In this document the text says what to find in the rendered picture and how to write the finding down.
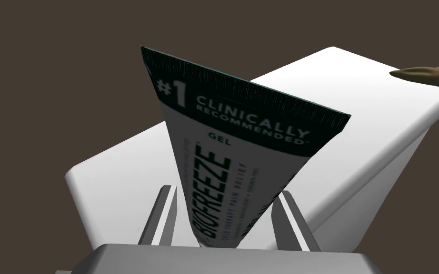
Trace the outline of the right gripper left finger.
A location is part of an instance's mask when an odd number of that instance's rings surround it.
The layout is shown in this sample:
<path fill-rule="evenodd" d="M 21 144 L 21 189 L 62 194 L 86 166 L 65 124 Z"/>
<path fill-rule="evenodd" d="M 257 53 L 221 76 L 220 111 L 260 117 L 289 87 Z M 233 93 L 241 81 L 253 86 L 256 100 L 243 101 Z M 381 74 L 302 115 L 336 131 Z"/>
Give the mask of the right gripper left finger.
<path fill-rule="evenodd" d="M 142 231 L 139 245 L 171 246 L 177 218 L 177 187 L 163 185 Z"/>

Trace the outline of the white and green gel tube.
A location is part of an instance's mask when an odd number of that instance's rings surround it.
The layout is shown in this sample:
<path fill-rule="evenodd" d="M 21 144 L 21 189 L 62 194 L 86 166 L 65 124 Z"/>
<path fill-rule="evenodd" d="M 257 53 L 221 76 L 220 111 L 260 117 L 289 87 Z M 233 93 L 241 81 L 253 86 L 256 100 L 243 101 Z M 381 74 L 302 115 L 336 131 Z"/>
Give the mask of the white and green gel tube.
<path fill-rule="evenodd" d="M 193 234 L 236 248 L 350 115 L 292 91 L 141 46 L 162 104 Z"/>

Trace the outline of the brown pointed brush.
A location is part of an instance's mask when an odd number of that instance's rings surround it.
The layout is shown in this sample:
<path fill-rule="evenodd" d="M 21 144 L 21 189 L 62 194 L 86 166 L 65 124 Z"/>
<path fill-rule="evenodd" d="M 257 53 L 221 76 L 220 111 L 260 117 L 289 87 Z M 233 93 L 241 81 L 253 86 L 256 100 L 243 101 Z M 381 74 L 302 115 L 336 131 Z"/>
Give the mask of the brown pointed brush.
<path fill-rule="evenodd" d="M 439 67 L 414 67 L 389 72 L 393 77 L 439 87 Z"/>

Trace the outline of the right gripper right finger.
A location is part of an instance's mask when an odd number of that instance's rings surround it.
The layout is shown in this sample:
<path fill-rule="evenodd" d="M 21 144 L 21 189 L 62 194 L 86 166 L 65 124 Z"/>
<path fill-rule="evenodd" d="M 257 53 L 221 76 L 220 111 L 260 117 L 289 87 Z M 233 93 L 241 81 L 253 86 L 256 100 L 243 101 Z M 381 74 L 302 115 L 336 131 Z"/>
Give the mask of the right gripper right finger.
<path fill-rule="evenodd" d="M 278 250 L 321 251 L 297 203 L 288 191 L 282 191 L 273 202 L 271 220 Z"/>

